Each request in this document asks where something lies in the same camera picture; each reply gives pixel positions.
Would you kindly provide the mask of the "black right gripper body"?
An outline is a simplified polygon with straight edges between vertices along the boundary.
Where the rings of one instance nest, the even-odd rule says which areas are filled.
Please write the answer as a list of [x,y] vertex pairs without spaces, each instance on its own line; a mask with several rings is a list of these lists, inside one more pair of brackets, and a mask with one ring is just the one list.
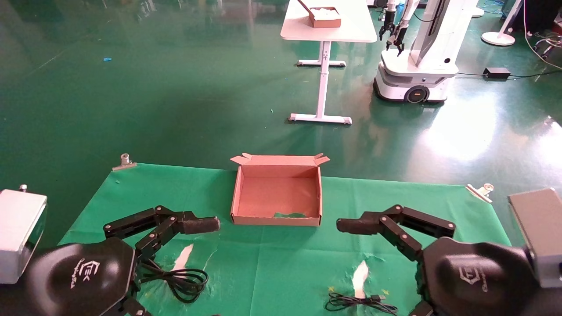
[[418,292],[435,316],[544,316],[546,304],[522,248],[437,239],[423,250]]

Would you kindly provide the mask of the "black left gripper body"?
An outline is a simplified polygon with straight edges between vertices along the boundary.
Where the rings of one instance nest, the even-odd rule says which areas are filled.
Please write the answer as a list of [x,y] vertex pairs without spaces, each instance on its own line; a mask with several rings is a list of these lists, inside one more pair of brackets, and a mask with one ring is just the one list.
[[43,251],[24,272],[26,316],[116,316],[119,302],[134,297],[137,256],[112,237]]

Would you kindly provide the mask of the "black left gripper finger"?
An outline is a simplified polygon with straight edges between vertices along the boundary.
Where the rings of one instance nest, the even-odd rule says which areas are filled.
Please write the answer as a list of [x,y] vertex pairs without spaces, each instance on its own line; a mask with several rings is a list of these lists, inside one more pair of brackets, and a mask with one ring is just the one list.
[[152,316],[152,314],[134,297],[126,297],[119,302],[117,316]]
[[125,239],[148,231],[147,236],[135,244],[135,254],[140,261],[154,259],[156,253],[177,234],[200,234],[220,229],[216,216],[195,216],[193,212],[175,212],[164,206],[156,206],[104,226],[106,238]]

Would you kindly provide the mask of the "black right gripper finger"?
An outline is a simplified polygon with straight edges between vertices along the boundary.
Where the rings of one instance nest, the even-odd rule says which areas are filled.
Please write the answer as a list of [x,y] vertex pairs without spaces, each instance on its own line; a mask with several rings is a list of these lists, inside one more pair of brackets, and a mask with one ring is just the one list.
[[434,316],[434,308],[429,302],[422,300],[411,310],[409,316]]
[[453,238],[456,226],[412,208],[394,205],[383,212],[364,212],[360,218],[336,221],[337,230],[355,235],[383,236],[410,261],[420,261],[422,245],[403,228],[409,228],[434,238]]

